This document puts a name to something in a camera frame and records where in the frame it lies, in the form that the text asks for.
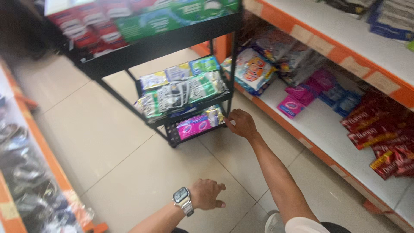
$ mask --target black metal rack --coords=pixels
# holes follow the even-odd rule
[[[83,73],[85,73],[89,78],[95,80],[99,85],[101,85],[105,90],[107,90],[111,95],[113,95],[119,102],[121,102],[126,108],[132,111],[135,115],[145,121],[146,125],[154,129],[158,134],[165,138],[168,143],[175,148],[178,144],[188,141],[192,138],[195,138],[199,135],[205,134],[209,131],[212,131],[216,128],[222,127],[219,125],[213,127],[207,131],[196,134],[185,140],[176,140],[170,133],[168,133],[167,127],[170,127],[177,122],[183,121],[184,119],[189,118],[194,115],[195,112],[208,108],[210,106],[219,104],[225,116],[228,115],[231,108],[231,99],[233,97],[234,91],[234,72],[236,68],[236,53],[238,44],[236,41],[237,31],[241,28],[242,18],[243,18],[243,6],[242,1],[239,1],[238,11],[236,13],[218,17],[215,19],[207,20],[190,26],[182,27],[179,29],[171,30],[154,36],[149,36],[142,38],[134,44],[131,44],[127,47],[112,51],[108,54],[99,56],[97,58],[88,57],[88,55],[79,49],[73,48],[73,45],[70,44],[70,41],[65,38],[59,30],[48,22],[49,27],[47,29],[47,34],[51,35],[52,40],[56,43],[57,47],[78,67]],[[187,114],[182,114],[176,117],[165,117],[159,119],[155,122],[148,121],[148,119],[139,113],[134,106],[132,106],[127,100],[125,100],[121,95],[119,95],[113,88],[111,88],[105,81],[102,79],[113,73],[125,70],[131,79],[135,82],[138,96],[141,97],[141,84],[134,75],[128,70],[133,66],[154,60],[156,58],[168,55],[170,53],[189,48],[196,44],[200,44],[205,41],[210,41],[210,54],[213,55],[213,39],[222,35],[233,33],[232,35],[232,64],[231,64],[231,74],[230,79],[227,79],[224,75],[224,72],[221,70],[221,76],[225,84],[227,85],[228,91],[215,96],[211,99],[205,100],[201,103],[197,103],[197,110],[192,111]],[[222,103],[227,102],[227,110],[225,111],[222,107]],[[163,134],[157,129],[159,126],[165,126],[167,135]]]

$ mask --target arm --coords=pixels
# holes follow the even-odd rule
[[[216,200],[219,193],[226,190],[224,184],[217,184],[213,180],[199,179],[188,189],[194,209],[209,210],[216,207],[226,207],[223,201]],[[170,202],[137,224],[129,233],[170,233],[184,217],[184,211],[180,207],[174,206],[174,202]]]
[[[305,217],[319,222],[287,168],[257,132],[252,116],[241,109],[234,109],[224,121],[233,133],[246,138],[253,147],[283,223],[286,224],[293,217]]]

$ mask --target shoe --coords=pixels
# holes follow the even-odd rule
[[[266,222],[265,233],[285,233],[280,213],[272,214]]]

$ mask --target person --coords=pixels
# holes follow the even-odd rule
[[[265,233],[349,232],[334,223],[322,225],[319,222],[287,168],[257,131],[250,114],[241,109],[234,109],[228,118],[224,118],[224,122],[230,131],[246,138],[252,146],[272,198],[279,209],[279,213],[273,214],[268,219]],[[186,233],[176,226],[186,215],[193,214],[194,209],[210,210],[226,207],[223,201],[216,200],[219,193],[224,190],[226,190],[224,184],[199,179],[192,186],[183,187],[174,193],[172,202],[137,224],[130,233]]]

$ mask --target watch strap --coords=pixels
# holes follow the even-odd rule
[[[190,217],[194,213],[194,208],[191,201],[185,203],[181,209],[184,211],[184,214],[187,215],[187,217]]]

